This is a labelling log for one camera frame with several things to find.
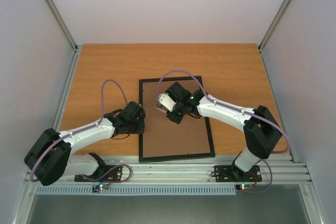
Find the clear handled screwdriver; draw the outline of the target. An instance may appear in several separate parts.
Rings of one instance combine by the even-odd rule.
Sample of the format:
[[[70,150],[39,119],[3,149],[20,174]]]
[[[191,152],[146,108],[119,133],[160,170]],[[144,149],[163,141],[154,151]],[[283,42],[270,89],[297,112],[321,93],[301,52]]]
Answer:
[[[166,113],[167,112],[167,109],[165,107],[158,107],[158,106],[155,106],[154,107],[156,110],[162,112],[162,113]]]

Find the black picture frame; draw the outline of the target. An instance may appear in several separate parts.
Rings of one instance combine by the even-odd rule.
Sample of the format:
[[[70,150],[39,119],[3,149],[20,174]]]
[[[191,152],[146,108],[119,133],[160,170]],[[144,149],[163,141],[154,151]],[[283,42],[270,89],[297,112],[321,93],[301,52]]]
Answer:
[[[139,81],[139,103],[145,110],[144,133],[139,136],[139,162],[163,162],[215,157],[208,118],[183,117],[170,121],[156,106],[159,78]]]

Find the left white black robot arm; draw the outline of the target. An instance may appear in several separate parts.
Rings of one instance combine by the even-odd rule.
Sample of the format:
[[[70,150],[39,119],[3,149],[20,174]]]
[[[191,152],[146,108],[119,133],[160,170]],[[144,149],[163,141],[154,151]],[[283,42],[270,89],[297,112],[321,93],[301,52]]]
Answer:
[[[144,132],[145,110],[134,101],[125,108],[104,114],[100,119],[69,131],[53,128],[42,132],[24,158],[31,180],[49,186],[64,176],[79,175],[86,182],[102,182],[110,169],[95,153],[88,155],[90,165],[71,165],[72,154],[95,142],[125,134]]]

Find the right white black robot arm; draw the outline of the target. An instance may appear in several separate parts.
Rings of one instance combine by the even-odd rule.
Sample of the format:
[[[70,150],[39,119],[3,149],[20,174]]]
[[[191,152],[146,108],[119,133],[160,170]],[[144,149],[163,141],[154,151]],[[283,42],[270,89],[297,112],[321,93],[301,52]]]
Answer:
[[[229,168],[217,172],[216,178],[246,182],[252,177],[252,168],[262,159],[268,159],[278,144],[282,133],[270,111],[233,105],[206,94],[202,89],[190,93],[178,82],[159,94],[157,103],[166,108],[166,116],[179,124],[185,115],[194,118],[216,119],[243,132],[246,147],[238,154]]]

